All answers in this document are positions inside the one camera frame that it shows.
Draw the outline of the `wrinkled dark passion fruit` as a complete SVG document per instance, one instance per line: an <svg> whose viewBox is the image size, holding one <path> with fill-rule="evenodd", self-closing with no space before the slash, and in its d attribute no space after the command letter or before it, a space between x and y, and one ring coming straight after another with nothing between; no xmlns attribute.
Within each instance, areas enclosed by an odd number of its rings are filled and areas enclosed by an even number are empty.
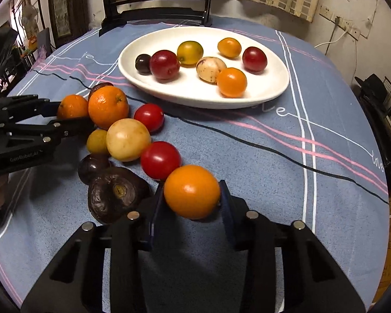
<svg viewBox="0 0 391 313"><path fill-rule="evenodd" d="M98 222L110 225L152 195L149 183L136 173L124 167L109 167L90 182L87 203Z"/></svg>

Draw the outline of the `red tomato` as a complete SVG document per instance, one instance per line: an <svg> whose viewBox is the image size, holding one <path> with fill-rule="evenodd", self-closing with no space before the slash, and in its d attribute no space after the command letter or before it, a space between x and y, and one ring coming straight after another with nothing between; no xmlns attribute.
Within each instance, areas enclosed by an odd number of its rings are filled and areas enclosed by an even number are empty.
<svg viewBox="0 0 391 313"><path fill-rule="evenodd" d="M165 141L151 143L140 156L143 172L155 180L166 180L181 163L179 151Z"/></svg>
<svg viewBox="0 0 391 313"><path fill-rule="evenodd" d="M155 133L164 125L164 111L160 106L148 103L135 111L133 119L144 124L148 132Z"/></svg>

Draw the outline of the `dark purple plum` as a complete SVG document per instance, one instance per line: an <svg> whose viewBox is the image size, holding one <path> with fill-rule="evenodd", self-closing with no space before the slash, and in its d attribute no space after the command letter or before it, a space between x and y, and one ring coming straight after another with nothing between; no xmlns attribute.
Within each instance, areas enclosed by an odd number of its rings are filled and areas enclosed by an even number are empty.
<svg viewBox="0 0 391 313"><path fill-rule="evenodd" d="M91 153L80 161L77 173L79 179L84 184L89 185L99 172L111 166L111 161L107 155Z"/></svg>

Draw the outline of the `large mandarin orange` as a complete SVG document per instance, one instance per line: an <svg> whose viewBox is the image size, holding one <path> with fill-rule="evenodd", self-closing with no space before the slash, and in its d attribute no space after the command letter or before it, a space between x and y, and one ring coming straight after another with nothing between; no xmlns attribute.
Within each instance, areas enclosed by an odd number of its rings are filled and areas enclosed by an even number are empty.
<svg viewBox="0 0 391 313"><path fill-rule="evenodd" d="M88 99L89 117L100 129L109 127L129 115L126 94L116 86L103 86L90 93Z"/></svg>

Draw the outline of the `pale yellow round fruit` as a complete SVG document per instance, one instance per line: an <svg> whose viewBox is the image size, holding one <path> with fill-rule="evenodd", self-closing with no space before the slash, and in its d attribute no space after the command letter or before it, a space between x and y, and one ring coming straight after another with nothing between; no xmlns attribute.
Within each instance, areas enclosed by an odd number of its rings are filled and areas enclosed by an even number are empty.
<svg viewBox="0 0 391 313"><path fill-rule="evenodd" d="M146 126L130 118L114 122L106 135L106 146L111 157L121 162L137 160L151 143Z"/></svg>

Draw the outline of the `small dark purple fruit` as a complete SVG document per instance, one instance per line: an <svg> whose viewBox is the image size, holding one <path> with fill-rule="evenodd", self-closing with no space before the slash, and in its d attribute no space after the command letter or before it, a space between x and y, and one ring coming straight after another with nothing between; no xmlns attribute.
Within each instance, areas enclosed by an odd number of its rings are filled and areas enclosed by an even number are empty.
<svg viewBox="0 0 391 313"><path fill-rule="evenodd" d="M148 54L141 54L136 57L135 67L139 74L150 75L150 60L151 56Z"/></svg>

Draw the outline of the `dark red plum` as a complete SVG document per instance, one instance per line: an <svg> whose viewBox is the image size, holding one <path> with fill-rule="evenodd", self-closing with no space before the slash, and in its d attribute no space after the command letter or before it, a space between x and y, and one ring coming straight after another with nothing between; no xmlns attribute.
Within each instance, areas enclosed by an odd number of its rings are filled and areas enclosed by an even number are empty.
<svg viewBox="0 0 391 313"><path fill-rule="evenodd" d="M172 80L179 74L180 63L175 53L159 50L150 58L150 71L159 80Z"/></svg>

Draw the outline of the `speckled pale yellow fruit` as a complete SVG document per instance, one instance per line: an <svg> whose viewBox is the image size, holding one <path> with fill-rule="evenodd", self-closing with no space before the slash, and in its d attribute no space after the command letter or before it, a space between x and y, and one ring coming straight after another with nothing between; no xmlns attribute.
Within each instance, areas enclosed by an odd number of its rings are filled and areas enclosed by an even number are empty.
<svg viewBox="0 0 391 313"><path fill-rule="evenodd" d="M195 66L198 77L206 83L216 84L217 77L227 65L217 57L203 57Z"/></svg>

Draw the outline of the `yellow green fruit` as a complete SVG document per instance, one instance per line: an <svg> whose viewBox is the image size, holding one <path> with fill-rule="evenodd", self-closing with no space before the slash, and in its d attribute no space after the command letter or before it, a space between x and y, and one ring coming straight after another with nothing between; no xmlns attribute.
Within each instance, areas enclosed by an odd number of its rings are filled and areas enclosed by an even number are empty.
<svg viewBox="0 0 391 313"><path fill-rule="evenodd" d="M176 51L180 65L191 67L203 57L203 47L196 41L185 41L181 43Z"/></svg>

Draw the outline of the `round orange fruit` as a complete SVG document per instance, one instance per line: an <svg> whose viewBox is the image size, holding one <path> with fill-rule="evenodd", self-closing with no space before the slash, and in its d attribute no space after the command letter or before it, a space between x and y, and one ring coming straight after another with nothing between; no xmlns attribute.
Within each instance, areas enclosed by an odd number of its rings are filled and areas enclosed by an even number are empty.
<svg viewBox="0 0 391 313"><path fill-rule="evenodd" d="M217 43L219 53L229 59L235 59L241 54L241 44L234 38L224 38Z"/></svg>

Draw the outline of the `small yellow fruit centre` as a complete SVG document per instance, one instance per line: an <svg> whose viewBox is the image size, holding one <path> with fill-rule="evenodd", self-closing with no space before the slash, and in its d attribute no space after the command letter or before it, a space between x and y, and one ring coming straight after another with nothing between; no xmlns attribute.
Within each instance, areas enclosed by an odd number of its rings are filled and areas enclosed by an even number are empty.
<svg viewBox="0 0 391 313"><path fill-rule="evenodd" d="M110 155L106 145L106 135L106 130L95 129L87 139L87 150L92 154Z"/></svg>

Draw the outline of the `blue plaid tablecloth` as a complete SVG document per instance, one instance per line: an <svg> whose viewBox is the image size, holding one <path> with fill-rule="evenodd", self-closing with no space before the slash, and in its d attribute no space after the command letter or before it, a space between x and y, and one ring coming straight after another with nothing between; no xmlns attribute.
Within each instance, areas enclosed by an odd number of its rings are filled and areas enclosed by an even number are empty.
<svg viewBox="0 0 391 313"><path fill-rule="evenodd" d="M378 146L355 95L329 59L309 43L239 19L215 28L273 50L290 72L277 99L236 112L160 102L163 130L183 161L226 181L232 194L270 220L304 220L330 251L362 301L381 279L389 228L388 192ZM0 281L21 304L79 226L91 220L77 175L84 140L64 139L54 159L12 174L10 213L0 227ZM237 312L246 256L231 248L222 220L167 213L151 253L141 253L150 312Z"/></svg>

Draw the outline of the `dark framed picture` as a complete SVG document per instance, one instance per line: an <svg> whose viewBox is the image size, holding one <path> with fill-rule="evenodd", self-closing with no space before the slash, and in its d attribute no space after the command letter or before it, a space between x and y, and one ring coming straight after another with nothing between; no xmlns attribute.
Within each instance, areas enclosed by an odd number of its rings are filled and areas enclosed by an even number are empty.
<svg viewBox="0 0 391 313"><path fill-rule="evenodd" d="M57 48L88 31L87 0L48 0L51 29Z"/></svg>

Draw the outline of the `black hat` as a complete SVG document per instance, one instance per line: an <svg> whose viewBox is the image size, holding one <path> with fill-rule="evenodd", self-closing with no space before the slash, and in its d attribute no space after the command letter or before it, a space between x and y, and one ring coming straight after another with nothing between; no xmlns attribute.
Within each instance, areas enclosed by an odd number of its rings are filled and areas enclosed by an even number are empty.
<svg viewBox="0 0 391 313"><path fill-rule="evenodd" d="M386 90L383 81L376 74L371 74L365 80L356 76L355 81L363 90L371 93L376 99L382 102L385 101L388 91Z"/></svg>

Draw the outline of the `wall power strip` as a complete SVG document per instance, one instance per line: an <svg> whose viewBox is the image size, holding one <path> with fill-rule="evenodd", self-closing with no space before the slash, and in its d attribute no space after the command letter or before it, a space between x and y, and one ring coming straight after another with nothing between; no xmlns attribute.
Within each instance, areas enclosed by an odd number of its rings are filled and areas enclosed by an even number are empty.
<svg viewBox="0 0 391 313"><path fill-rule="evenodd" d="M328 7L324 5L320 5L319 15L324 17L326 20L334 23L340 29L345 31L348 35L352 36L355 40L358 40L360 38L361 30L353 21L337 15L334 11L331 11Z"/></svg>

